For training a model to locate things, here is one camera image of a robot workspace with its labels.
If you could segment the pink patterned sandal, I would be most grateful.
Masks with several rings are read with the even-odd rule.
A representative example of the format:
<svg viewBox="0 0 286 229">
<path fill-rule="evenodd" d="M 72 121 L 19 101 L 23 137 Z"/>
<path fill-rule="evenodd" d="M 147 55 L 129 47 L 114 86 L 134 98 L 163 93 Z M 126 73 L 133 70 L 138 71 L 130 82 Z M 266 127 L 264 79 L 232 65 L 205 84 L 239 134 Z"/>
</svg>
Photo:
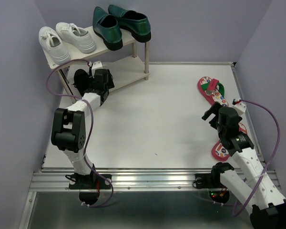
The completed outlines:
<svg viewBox="0 0 286 229">
<path fill-rule="evenodd" d="M 219 80 L 203 76 L 198 81 L 197 88 L 210 105 L 218 102 L 222 106 L 229 106 L 225 98 L 225 87 Z"/>
<path fill-rule="evenodd" d="M 246 126 L 243 123 L 238 123 L 238 125 L 238 131 L 235 125 L 222 126 L 220 140 L 211 150 L 214 159 L 224 162 L 230 157 L 230 150 L 237 151 L 246 146 L 246 138 L 244 138 L 244 135 L 247 134 Z"/>
</svg>

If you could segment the black lace shoe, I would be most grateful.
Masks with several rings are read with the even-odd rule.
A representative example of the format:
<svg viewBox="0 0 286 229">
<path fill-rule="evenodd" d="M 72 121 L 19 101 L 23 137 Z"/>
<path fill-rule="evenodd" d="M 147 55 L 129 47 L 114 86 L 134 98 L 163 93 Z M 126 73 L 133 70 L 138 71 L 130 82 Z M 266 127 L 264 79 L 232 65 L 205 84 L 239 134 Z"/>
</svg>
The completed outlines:
<svg viewBox="0 0 286 229">
<path fill-rule="evenodd" d="M 78 69 L 74 74 L 74 87 L 79 91 L 81 96 L 84 96 L 85 92 L 90 87 L 92 77 L 83 69 Z"/>
<path fill-rule="evenodd" d="M 113 76 L 110 72 L 108 72 L 108 89 L 114 88 Z"/>
</svg>

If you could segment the green loafer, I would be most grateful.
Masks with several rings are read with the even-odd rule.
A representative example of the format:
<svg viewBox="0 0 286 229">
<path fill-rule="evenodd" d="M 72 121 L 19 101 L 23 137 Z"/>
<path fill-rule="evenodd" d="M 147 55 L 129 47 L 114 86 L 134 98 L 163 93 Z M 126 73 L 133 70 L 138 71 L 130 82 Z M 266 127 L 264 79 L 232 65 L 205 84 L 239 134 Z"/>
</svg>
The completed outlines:
<svg viewBox="0 0 286 229">
<path fill-rule="evenodd" d="M 92 28 L 110 51 L 117 51 L 123 47 L 118 21 L 100 7 L 96 7 L 93 11 Z"/>
<path fill-rule="evenodd" d="M 151 40 L 151 25 L 145 14 L 116 5 L 109 5 L 108 12 L 117 19 L 120 28 L 129 31 L 136 41 L 146 43 Z"/>
</svg>

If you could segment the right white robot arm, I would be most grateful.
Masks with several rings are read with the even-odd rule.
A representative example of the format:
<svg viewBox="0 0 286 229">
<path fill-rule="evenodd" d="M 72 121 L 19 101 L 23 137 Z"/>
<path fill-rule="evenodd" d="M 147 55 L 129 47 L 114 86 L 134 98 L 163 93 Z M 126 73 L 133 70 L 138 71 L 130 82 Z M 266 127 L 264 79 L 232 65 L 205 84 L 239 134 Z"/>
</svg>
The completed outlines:
<svg viewBox="0 0 286 229">
<path fill-rule="evenodd" d="M 242 204 L 240 211 L 246 210 L 255 229 L 286 229 L 286 197 L 277 190 L 257 156 L 250 137 L 240 131 L 240 113 L 245 111 L 242 100 L 234 102 L 233 107 L 214 103 L 202 119 L 211 114 L 209 122 L 217 130 L 220 142 L 230 157 L 242 170 L 242 180 L 229 163 L 217 163 L 202 178 L 205 188 L 225 187 Z"/>
</svg>

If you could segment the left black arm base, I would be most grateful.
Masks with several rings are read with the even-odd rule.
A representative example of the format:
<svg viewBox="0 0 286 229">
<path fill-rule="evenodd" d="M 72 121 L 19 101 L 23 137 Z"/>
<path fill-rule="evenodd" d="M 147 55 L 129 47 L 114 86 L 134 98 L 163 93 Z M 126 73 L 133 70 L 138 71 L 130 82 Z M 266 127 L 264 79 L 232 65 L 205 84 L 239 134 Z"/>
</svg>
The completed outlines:
<svg viewBox="0 0 286 229">
<path fill-rule="evenodd" d="M 79 175 L 73 173 L 71 175 L 65 175 L 65 178 L 69 181 L 70 190 L 79 190 L 79 200 L 82 205 L 86 207 L 97 207 L 101 204 L 97 204 L 100 198 L 101 190 L 110 190 L 110 184 L 103 178 L 95 175 L 91 172 L 89 175 Z"/>
</svg>

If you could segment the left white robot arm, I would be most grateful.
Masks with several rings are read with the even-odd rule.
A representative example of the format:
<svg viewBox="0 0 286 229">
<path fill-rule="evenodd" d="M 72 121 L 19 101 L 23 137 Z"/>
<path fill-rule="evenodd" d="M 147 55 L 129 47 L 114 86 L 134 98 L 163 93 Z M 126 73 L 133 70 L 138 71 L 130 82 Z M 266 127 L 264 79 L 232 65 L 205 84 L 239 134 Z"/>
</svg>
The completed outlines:
<svg viewBox="0 0 286 229">
<path fill-rule="evenodd" d="M 114 88 L 113 77 L 108 69 L 96 69 L 94 74 L 78 69 L 74 74 L 74 87 L 82 98 L 67 108 L 56 109 L 51 143 L 73 165 L 74 173 L 66 176 L 69 189 L 93 189 L 99 186 L 100 178 L 84 151 L 90 136 L 86 133 L 85 119 L 106 101 L 109 90 Z"/>
</svg>

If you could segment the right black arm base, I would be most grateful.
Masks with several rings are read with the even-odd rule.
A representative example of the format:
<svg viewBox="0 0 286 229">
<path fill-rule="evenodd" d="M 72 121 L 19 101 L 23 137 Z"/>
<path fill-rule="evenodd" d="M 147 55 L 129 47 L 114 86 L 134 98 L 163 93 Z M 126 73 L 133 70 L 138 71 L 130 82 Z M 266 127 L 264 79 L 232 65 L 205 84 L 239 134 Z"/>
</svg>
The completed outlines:
<svg viewBox="0 0 286 229">
<path fill-rule="evenodd" d="M 220 181 L 220 175 L 228 170 L 234 171 L 234 168 L 229 163 L 219 162 L 212 167 L 210 173 L 195 174 L 192 186 L 196 189 L 209 189 L 209 200 L 213 203 L 231 206 L 231 204 L 227 203 L 230 198 L 228 188 Z"/>
</svg>

